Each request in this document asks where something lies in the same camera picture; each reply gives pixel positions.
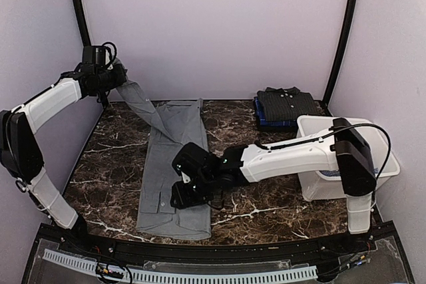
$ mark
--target white wall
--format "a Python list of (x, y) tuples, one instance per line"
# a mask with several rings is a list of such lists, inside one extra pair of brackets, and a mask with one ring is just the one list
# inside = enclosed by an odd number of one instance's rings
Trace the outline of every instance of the white wall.
[(358, 0), (331, 111), (391, 135), (401, 174), (378, 192), (417, 283), (426, 283), (426, 0)]
[[(73, 70), (82, 45), (71, 0), (0, 0), (0, 110), (10, 109)], [(70, 106), (37, 134), (47, 171), (62, 190), (101, 112), (94, 100)], [(45, 215), (0, 166), (0, 283), (20, 283)]]
[(265, 86), (298, 86), (322, 98), (346, 5), (346, 0), (83, 1), (93, 41), (116, 42), (129, 77), (152, 99), (246, 99)]

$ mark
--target gray garment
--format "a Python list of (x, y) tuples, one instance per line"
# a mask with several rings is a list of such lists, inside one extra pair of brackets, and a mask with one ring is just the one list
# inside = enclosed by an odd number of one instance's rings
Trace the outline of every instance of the gray garment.
[(320, 116), (314, 99), (310, 93), (301, 92), (298, 88), (274, 89), (258, 91), (258, 99), (265, 113), (266, 121), (296, 120), (299, 116), (309, 114)]
[(208, 149), (206, 129), (200, 116), (202, 100), (171, 101), (155, 109), (137, 83), (128, 80), (117, 90), (128, 106), (152, 126), (137, 230), (175, 239), (209, 238), (209, 206), (178, 210), (170, 205), (172, 185), (181, 180), (172, 168), (174, 157), (188, 142)]

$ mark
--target dark marble tabletop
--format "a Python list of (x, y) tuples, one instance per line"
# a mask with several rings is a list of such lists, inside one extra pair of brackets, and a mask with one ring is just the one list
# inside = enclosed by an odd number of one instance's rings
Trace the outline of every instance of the dark marble tabletop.
[[(217, 155), (235, 144), (295, 137), (257, 131), (251, 101), (205, 101), (202, 117), (210, 151)], [(65, 192), (65, 199), (87, 220), (91, 234), (155, 243), (241, 245), (346, 230), (345, 200), (307, 202), (297, 175), (291, 175), (225, 193), (224, 209), (212, 210), (210, 239), (182, 241), (137, 232), (149, 132), (149, 125), (123, 102), (112, 103), (102, 115)]]

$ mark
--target robotic arm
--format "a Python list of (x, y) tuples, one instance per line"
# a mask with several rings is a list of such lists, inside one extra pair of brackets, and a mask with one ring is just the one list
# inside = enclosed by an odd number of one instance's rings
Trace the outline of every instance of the robotic arm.
[(231, 147), (220, 158), (189, 143), (172, 165), (182, 176), (182, 181), (172, 187), (170, 201), (178, 209), (207, 203), (217, 189), (286, 174), (339, 170), (347, 196), (349, 232), (365, 233), (369, 228), (371, 197), (377, 184), (371, 151), (367, 141), (344, 118), (335, 119), (330, 129), (311, 136)]
[(73, 72), (63, 73), (58, 82), (25, 104), (0, 112), (0, 163), (41, 211), (60, 227), (77, 233), (85, 232), (85, 221), (50, 181), (34, 135), (54, 115), (86, 96), (98, 96), (98, 102), (107, 106), (107, 92), (126, 81), (123, 65), (112, 65), (112, 60), (109, 47), (85, 47), (83, 60)]

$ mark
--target white perforated rail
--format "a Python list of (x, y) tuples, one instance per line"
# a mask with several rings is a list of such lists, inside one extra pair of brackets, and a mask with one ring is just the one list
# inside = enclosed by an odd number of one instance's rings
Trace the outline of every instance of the white perforated rail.
[[(79, 273), (97, 276), (95, 273), (96, 261), (93, 259), (75, 257), (50, 249), (45, 250), (43, 259)], [(134, 284), (281, 284), (297, 283), (299, 281), (318, 278), (316, 266), (267, 273), (237, 275), (191, 275), (143, 271), (140, 269), (132, 269), (131, 267), (129, 267), (129, 269), (133, 275)], [(121, 283), (129, 283), (129, 279), (128, 273), (126, 272)]]

